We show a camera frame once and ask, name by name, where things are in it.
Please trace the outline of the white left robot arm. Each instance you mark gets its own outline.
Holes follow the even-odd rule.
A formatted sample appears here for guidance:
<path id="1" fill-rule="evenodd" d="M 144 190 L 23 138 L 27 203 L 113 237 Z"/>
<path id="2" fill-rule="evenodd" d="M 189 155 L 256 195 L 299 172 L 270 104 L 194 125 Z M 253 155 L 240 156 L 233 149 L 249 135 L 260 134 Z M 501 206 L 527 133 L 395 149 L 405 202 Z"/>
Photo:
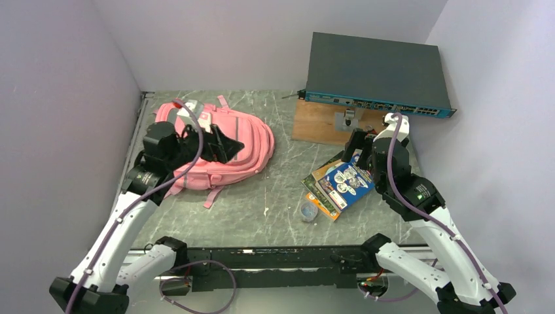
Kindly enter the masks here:
<path id="1" fill-rule="evenodd" d="M 187 244 L 171 237 L 158 240 L 151 251 L 124 268 L 138 233 L 160 207 L 174 182 L 199 160 L 225 164 L 243 143 L 227 137 L 217 125 L 199 123 L 177 132 L 170 122 L 147 128 L 143 150 L 126 174 L 116 206 L 92 248 L 69 277 L 57 277 L 49 293 L 65 313 L 125 313 L 141 285 L 166 271 L 183 273 Z"/>

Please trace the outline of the pink student backpack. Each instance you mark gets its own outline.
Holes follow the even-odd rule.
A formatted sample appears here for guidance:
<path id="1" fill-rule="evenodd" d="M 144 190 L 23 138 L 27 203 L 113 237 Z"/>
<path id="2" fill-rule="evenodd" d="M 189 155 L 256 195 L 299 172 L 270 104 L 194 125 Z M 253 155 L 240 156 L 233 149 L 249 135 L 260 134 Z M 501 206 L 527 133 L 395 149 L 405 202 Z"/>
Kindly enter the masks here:
<path id="1" fill-rule="evenodd" d="M 221 190 L 260 173 L 274 153 L 272 130 L 260 118 L 231 109 L 224 98 L 218 97 L 219 106 L 188 100 L 185 105 L 194 113 L 199 125 L 209 131 L 210 125 L 219 127 L 223 135 L 243 144 L 243 148 L 225 164 L 208 160 L 207 145 L 191 170 L 166 193 L 176 195 L 182 190 L 209 190 L 204 203 L 209 209 Z"/>

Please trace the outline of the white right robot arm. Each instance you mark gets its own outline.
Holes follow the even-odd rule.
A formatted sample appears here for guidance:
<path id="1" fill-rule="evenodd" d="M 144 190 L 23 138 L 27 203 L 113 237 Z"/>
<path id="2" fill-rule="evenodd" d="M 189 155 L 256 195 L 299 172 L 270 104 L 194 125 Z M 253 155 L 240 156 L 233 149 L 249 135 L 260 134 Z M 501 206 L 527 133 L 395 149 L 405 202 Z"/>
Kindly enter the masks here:
<path id="1" fill-rule="evenodd" d="M 459 233 L 435 185 L 412 172 L 406 134 L 353 130 L 343 160 L 361 150 L 357 163 L 370 170 L 377 193 L 422 236 L 442 269 L 414 258 L 383 234 L 363 243 L 362 266 L 368 271 L 383 268 L 402 277 L 426 294 L 440 313 L 495 313 L 496 309 L 506 313 L 515 289 L 483 266 Z"/>

